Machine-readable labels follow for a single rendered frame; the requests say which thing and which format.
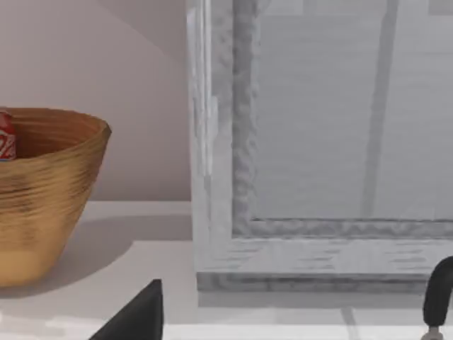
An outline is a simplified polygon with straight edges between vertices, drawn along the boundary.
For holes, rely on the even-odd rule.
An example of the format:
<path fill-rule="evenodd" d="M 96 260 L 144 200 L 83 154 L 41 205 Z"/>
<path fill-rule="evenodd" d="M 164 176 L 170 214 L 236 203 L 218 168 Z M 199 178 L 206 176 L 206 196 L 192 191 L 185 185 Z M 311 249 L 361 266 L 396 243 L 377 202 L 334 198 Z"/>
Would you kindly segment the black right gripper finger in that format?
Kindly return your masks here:
<path fill-rule="evenodd" d="M 154 279 L 88 340 L 163 340 L 164 294 Z"/>

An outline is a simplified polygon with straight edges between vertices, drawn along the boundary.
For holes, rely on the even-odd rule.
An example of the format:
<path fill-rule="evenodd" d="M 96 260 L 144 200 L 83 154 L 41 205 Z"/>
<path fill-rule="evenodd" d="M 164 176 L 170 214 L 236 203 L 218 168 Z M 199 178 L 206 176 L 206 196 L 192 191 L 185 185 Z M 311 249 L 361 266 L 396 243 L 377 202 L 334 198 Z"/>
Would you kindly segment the woven wooden basket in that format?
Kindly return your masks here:
<path fill-rule="evenodd" d="M 62 255 L 103 162 L 111 135 L 96 116 L 7 108 L 17 158 L 0 161 L 0 288 L 47 275 Z"/>

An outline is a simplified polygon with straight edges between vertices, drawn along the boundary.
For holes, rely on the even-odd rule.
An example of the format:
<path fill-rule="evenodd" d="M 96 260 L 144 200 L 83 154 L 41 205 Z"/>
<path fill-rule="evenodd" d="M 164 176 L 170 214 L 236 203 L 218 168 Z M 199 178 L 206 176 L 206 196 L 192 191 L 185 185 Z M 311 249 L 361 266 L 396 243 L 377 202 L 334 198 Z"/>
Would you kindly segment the red and white can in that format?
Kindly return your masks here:
<path fill-rule="evenodd" d="M 6 109 L 0 109 L 0 162 L 16 158 L 16 131 L 12 117 Z"/>

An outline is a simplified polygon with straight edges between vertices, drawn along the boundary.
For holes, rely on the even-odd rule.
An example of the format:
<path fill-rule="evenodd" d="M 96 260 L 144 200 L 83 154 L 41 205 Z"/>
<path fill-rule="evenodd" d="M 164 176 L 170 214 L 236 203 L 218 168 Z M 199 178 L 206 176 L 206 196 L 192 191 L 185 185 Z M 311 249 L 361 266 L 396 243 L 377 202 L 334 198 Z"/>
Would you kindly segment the grey framed cabinet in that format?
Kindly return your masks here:
<path fill-rule="evenodd" d="M 188 0 L 200 290 L 420 292 L 453 255 L 453 0 Z"/>

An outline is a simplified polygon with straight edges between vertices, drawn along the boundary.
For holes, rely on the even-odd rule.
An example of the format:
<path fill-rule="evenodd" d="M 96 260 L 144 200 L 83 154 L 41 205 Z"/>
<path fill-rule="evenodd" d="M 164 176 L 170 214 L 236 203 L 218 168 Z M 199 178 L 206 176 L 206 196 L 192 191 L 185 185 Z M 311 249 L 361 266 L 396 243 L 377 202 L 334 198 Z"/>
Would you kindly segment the black handled tool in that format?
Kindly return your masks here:
<path fill-rule="evenodd" d="M 440 328 L 445 324 L 453 293 L 453 256 L 441 260 L 433 269 L 425 290 L 423 321 L 428 327 L 420 340 L 444 340 Z"/>

